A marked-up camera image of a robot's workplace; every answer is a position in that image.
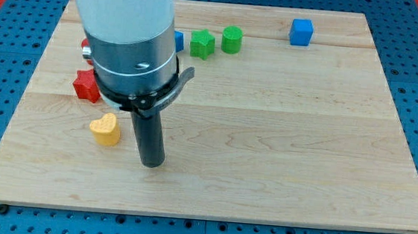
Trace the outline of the red block behind arm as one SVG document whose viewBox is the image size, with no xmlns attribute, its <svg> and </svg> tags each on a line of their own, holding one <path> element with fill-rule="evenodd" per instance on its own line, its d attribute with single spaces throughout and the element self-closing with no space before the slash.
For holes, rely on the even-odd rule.
<svg viewBox="0 0 418 234">
<path fill-rule="evenodd" d="M 81 50 L 82 50 L 82 58 L 89 64 L 92 65 L 93 61 L 92 61 L 92 51 L 89 45 L 89 40 L 88 39 L 83 39 L 81 42 Z"/>
</svg>

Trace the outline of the blue block behind arm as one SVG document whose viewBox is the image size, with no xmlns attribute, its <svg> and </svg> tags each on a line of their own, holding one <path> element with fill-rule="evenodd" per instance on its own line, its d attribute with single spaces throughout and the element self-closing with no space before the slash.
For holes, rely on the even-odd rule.
<svg viewBox="0 0 418 234">
<path fill-rule="evenodd" d="M 174 42 L 175 42 L 175 48 L 176 48 L 175 51 L 179 53 L 185 49 L 184 48 L 184 40 L 185 40 L 184 33 L 175 31 L 174 38 L 175 38 Z"/>
</svg>

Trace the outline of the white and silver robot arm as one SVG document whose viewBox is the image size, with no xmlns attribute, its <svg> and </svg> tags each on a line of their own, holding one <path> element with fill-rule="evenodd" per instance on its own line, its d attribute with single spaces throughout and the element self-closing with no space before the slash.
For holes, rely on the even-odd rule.
<svg viewBox="0 0 418 234">
<path fill-rule="evenodd" d="M 174 0 L 75 0 L 95 79 L 111 106 L 158 114 L 194 77 L 177 64 Z"/>
</svg>

